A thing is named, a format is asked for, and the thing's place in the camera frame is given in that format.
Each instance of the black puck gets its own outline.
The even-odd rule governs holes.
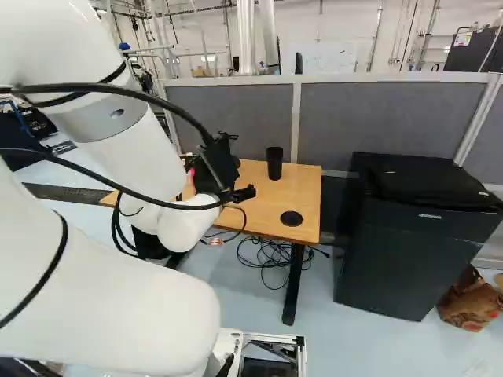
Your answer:
[[[281,222],[287,226],[299,226],[304,221],[302,215],[294,210],[283,212],[280,216]]]

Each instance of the black cup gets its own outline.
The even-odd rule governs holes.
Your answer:
[[[269,147],[266,149],[266,158],[269,179],[278,181],[281,178],[281,167],[283,165],[283,148]]]

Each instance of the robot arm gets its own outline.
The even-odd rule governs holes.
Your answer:
[[[21,40],[7,37],[17,30],[23,31]],[[0,71],[2,85],[107,82],[129,89],[137,85],[86,0],[9,3],[2,10],[0,32],[5,36],[2,50],[7,64]],[[166,202],[183,190],[185,169],[148,104],[109,93],[77,93],[70,101],[59,101],[62,97],[27,95],[120,184]],[[184,204],[216,201],[214,196],[198,194]],[[159,236],[175,252],[192,248],[219,214],[218,208],[195,214],[123,197],[123,213],[132,214],[138,208],[143,210],[128,221]]]
[[[16,0],[3,6],[1,18],[1,85],[104,79],[134,85],[86,0]],[[107,93],[64,103],[59,98],[28,95],[32,103],[46,102],[40,110],[110,177],[165,202],[182,191],[185,170],[147,104]],[[199,194],[186,204],[215,201]],[[1,160],[0,207],[2,320],[40,281],[64,232],[59,216],[37,203]],[[127,197],[121,209],[133,213],[139,207],[144,210],[129,220],[173,251],[190,249],[219,212],[173,210]],[[70,225],[48,281],[0,328],[0,355],[186,375],[204,370],[219,320],[218,299],[204,282],[110,250]]]

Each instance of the gray partition panel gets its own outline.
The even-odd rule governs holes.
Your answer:
[[[463,167],[484,183],[503,185],[503,90],[501,88]]]
[[[485,84],[303,84],[299,162],[347,170],[355,151],[453,158]]]
[[[232,150],[243,159],[265,159],[266,148],[283,148],[290,161],[293,85],[169,86],[167,97],[210,130],[239,135]],[[195,152],[199,134],[176,115],[184,152]]]

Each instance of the table top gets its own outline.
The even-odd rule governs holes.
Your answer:
[[[317,244],[320,240],[321,167],[283,163],[281,179],[271,181],[267,176],[267,163],[242,159],[240,177],[236,189],[253,184],[257,196],[240,204],[232,204],[246,211],[248,221],[244,232],[302,244]],[[182,199],[194,195],[194,188],[187,183]],[[101,205],[113,207],[117,192],[103,198]],[[281,223],[280,216],[293,210],[303,216],[303,223],[290,227]],[[241,230],[243,214],[239,210],[224,207],[214,225],[224,229]]]

